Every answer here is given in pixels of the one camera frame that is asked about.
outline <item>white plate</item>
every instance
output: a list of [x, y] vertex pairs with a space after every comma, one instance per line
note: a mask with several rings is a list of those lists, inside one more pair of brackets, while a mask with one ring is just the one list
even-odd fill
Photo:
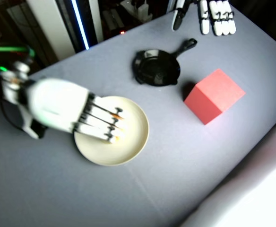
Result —
[[124, 120], [127, 128], [124, 138], [114, 144], [75, 132], [75, 143], [84, 157], [102, 166], [117, 166], [136, 157], [147, 143], [149, 124], [146, 114], [133, 101], [118, 97], [104, 97], [129, 113]]

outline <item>red cube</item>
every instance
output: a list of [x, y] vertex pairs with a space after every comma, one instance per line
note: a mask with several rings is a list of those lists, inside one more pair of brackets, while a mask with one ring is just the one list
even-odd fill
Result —
[[221, 69], [217, 69], [197, 83], [184, 103], [207, 124], [235, 102], [245, 92]]

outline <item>blue light strip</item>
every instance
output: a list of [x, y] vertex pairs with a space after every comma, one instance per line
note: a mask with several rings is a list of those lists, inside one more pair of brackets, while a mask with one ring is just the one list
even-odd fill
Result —
[[78, 7], [77, 7], [76, 0], [72, 0], [72, 5], [73, 5], [74, 11], [75, 11], [76, 19], [77, 19], [77, 22], [78, 22], [78, 25], [79, 25], [79, 29], [80, 29], [80, 32], [81, 32], [83, 42], [85, 44], [86, 50], [88, 50], [89, 45], [87, 43], [85, 30], [83, 29], [83, 25], [82, 25], [82, 21], [81, 21], [81, 18], [80, 18], [80, 13], [79, 13], [79, 10], [78, 10]]

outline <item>gray table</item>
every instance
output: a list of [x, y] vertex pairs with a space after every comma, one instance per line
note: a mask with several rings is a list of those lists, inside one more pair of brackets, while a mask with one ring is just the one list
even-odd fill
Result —
[[[235, 35], [201, 35], [192, 6], [177, 32], [171, 31], [170, 13], [35, 74], [134, 100], [149, 118], [149, 141], [131, 162], [102, 167], [77, 151], [71, 135], [48, 130], [34, 140], [0, 113], [0, 227], [181, 223], [276, 123], [276, 42], [236, 10], [235, 15]], [[192, 37], [198, 45], [178, 58], [178, 85], [134, 80], [137, 51], [172, 52]], [[246, 95], [204, 126], [183, 103], [182, 87], [217, 68]]]

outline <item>black skillet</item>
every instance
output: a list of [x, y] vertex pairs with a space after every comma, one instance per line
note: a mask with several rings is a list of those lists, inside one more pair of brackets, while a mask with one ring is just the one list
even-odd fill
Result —
[[166, 86], [177, 84], [180, 76], [180, 65], [176, 58], [183, 52], [195, 47], [197, 41], [184, 41], [182, 46], [170, 54], [161, 50], [140, 51], [134, 61], [135, 78], [140, 84]]

